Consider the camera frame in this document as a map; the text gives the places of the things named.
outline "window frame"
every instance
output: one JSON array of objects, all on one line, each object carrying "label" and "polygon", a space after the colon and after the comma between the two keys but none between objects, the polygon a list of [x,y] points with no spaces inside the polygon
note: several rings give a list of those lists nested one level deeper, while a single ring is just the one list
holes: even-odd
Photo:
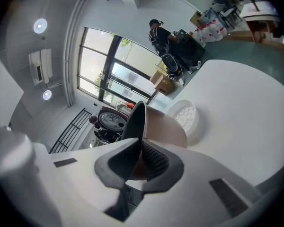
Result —
[{"label": "window frame", "polygon": [[[146,75],[143,72],[137,70],[136,68],[130,66],[129,64],[127,64],[127,63],[125,63],[125,62],[115,58],[115,54],[116,54],[116,52],[118,50],[119,44],[120,44],[121,40],[123,39],[123,37],[114,34],[113,40],[112,40],[112,42],[110,44],[108,52],[107,52],[107,54],[105,54],[103,52],[97,51],[96,49],[93,49],[93,48],[90,48],[90,47],[84,45],[85,39],[86,39],[86,36],[87,36],[87,33],[88,33],[88,29],[95,29],[95,28],[85,27],[85,29],[84,29],[83,37],[82,37],[81,44],[80,44],[79,58],[78,58],[78,70],[77,70],[78,89],[83,91],[84,93],[87,93],[91,97],[96,98],[100,102],[103,102],[103,103],[105,103],[107,105],[110,105],[110,106],[113,106],[113,105],[111,105],[110,103],[108,103],[108,102],[106,102],[104,100],[104,93],[105,92],[108,92],[108,93],[110,93],[112,95],[115,95],[116,97],[119,97],[120,99],[122,99],[124,101],[127,101],[129,103],[136,104],[136,102],[132,101],[131,99],[129,99],[129,98],[127,98],[127,97],[125,97],[125,96],[123,96],[123,95],[121,95],[121,94],[119,94],[119,93],[117,93],[117,92],[115,92],[115,91],[113,91],[113,90],[108,88],[109,81],[113,80],[116,83],[124,86],[128,90],[130,90],[130,91],[132,91],[134,93],[137,93],[137,94],[141,95],[142,97],[147,98],[148,101],[147,101],[146,104],[148,105],[151,102],[151,100],[158,93],[156,90],[154,91],[154,93],[152,95],[150,95],[150,94],[142,91],[141,89],[139,89],[139,88],[137,88],[137,87],[127,83],[126,81],[124,81],[122,79],[119,79],[118,77],[113,76],[111,74],[111,72],[113,70],[113,67],[114,67],[114,64],[118,63],[118,64],[122,65],[123,67],[131,70],[132,72],[138,74],[139,76],[142,76],[142,77],[146,78],[147,80],[150,79],[150,77],[148,75]],[[99,30],[99,31],[103,31],[103,32],[106,32],[106,33],[110,33],[110,32],[104,31],[104,30],[100,30],[100,29],[95,29],[95,30]],[[84,48],[88,49],[88,50],[91,50],[91,51],[94,51],[94,52],[97,52],[97,53],[100,53],[100,54],[106,56],[106,60],[105,60],[104,67],[103,67],[103,74],[104,74],[104,76],[102,76],[102,78],[101,78],[100,85],[97,85],[95,82],[93,82],[93,81],[89,80],[88,78],[80,75],[82,54],[83,54],[83,49]],[[92,93],[88,92],[87,90],[81,88],[80,87],[80,79],[83,79],[83,80],[87,81],[88,83],[91,83],[92,85],[98,87],[99,88],[98,96],[93,95]]]}]

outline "bowl of white objects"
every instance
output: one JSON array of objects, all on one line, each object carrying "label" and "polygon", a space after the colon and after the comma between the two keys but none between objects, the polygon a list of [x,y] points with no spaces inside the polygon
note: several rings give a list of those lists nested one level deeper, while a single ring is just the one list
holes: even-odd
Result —
[{"label": "bowl of white objects", "polygon": [[199,122],[199,114],[195,105],[188,100],[180,100],[171,106],[167,115],[181,125],[187,135],[188,145],[192,145],[197,139],[196,129]]}]

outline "white table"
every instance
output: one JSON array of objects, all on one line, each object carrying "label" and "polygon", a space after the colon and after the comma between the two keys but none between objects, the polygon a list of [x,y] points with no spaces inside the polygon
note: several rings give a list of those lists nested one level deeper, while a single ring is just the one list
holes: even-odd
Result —
[{"label": "white table", "polygon": [[245,4],[241,13],[240,17],[243,17],[250,29],[251,36],[254,42],[257,42],[254,36],[254,29],[252,26],[252,21],[260,21],[266,24],[266,28],[269,34],[270,40],[270,28],[267,21],[275,21],[280,22],[279,14],[274,6],[268,1],[256,2],[257,7],[260,11],[257,11],[253,3]]},{"label": "white table", "polygon": [[204,125],[189,149],[213,157],[253,186],[284,166],[284,86],[269,75],[210,60],[173,102],[181,99],[196,105]]}]

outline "tree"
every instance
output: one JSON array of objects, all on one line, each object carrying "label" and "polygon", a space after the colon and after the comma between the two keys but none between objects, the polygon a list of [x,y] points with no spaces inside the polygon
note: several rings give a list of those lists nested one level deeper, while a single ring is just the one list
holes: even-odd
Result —
[{"label": "tree", "polygon": [[122,38],[120,45],[121,47],[126,47],[127,45],[132,46],[132,41]]},{"label": "tree", "polygon": [[[103,71],[101,71],[100,74],[99,74],[99,75],[97,76],[97,78],[95,79],[95,83],[97,83],[98,85],[100,85],[102,74],[103,74]],[[111,88],[112,83],[113,83],[113,81],[110,80],[110,82],[109,82],[109,84],[108,84],[108,88],[109,88],[109,89]],[[100,91],[100,88],[95,86],[95,90],[97,90],[97,92],[99,92],[99,91]],[[106,92],[106,91],[105,91],[105,93],[104,93],[104,98],[106,98],[108,95],[111,95],[111,94],[110,94],[109,92]]]}]

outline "ceiling light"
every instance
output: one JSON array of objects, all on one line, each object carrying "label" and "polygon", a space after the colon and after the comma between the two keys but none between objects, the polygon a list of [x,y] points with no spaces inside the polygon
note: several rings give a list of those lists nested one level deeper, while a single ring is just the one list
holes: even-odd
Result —
[{"label": "ceiling light", "polygon": [[34,23],[34,32],[41,34],[46,30],[46,27],[47,21],[44,18],[40,18]]},{"label": "ceiling light", "polygon": [[52,92],[51,92],[50,90],[46,90],[46,91],[43,93],[43,99],[44,99],[44,100],[49,100],[51,97],[52,97]]}]

